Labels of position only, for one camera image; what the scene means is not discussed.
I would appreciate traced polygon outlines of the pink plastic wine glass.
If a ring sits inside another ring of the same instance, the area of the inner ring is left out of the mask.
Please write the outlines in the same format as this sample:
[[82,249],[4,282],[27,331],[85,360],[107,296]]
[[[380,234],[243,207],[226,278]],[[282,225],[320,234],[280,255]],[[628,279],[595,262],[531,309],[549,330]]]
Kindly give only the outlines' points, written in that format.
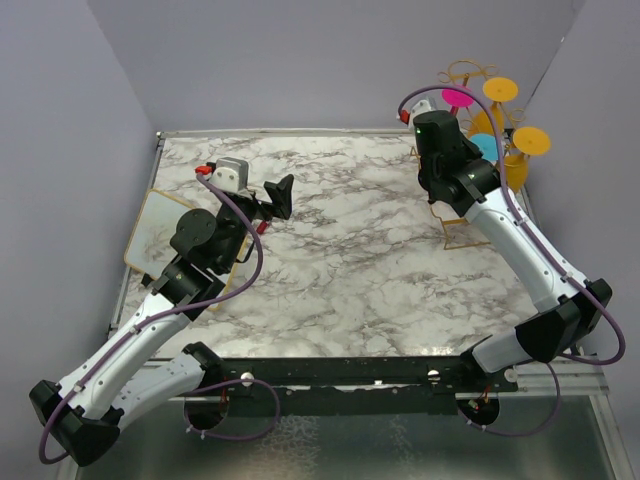
[[470,89],[464,85],[455,85],[445,88],[441,97],[450,106],[450,113],[456,116],[460,109],[466,109],[474,104],[474,99],[468,95]]

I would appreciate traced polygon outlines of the blue plastic wine glass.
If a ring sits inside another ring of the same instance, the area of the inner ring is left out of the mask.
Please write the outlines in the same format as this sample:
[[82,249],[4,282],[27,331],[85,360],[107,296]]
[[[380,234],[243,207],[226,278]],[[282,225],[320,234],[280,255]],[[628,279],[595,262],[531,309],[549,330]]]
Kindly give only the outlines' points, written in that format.
[[491,134],[477,133],[470,137],[470,141],[479,149],[482,158],[491,164],[499,159],[499,148],[496,138]]

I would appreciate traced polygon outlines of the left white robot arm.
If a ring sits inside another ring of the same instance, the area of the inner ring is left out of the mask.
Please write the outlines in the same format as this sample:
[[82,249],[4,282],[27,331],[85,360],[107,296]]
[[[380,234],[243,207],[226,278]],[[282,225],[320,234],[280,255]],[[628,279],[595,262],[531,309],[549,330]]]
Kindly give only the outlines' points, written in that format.
[[294,177],[267,182],[268,198],[256,198],[238,174],[229,183],[198,170],[196,179],[221,202],[217,212],[190,209],[177,220],[170,245],[172,260],[151,282],[150,291],[130,319],[90,358],[58,381],[39,381],[29,400],[43,426],[38,446],[42,464],[72,458],[87,466],[102,457],[135,420],[169,398],[222,392],[259,384],[247,374],[228,376],[223,362],[202,343],[189,344],[163,367],[144,364],[210,306],[244,293],[256,273],[233,291],[224,276],[249,251],[264,261],[261,233],[254,221],[287,220],[292,214]]

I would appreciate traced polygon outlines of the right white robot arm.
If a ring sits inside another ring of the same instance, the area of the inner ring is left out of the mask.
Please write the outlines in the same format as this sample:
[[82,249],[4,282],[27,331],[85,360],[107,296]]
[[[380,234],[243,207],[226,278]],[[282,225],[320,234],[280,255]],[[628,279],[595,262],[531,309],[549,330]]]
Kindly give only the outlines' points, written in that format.
[[497,168],[464,136],[451,113],[422,113],[412,123],[420,158],[418,180],[430,202],[450,205],[481,231],[525,286],[537,310],[523,323],[465,352],[461,383],[481,391],[497,371],[528,360],[548,363],[591,333],[612,289],[603,279],[588,280],[550,244],[514,194],[501,187]]

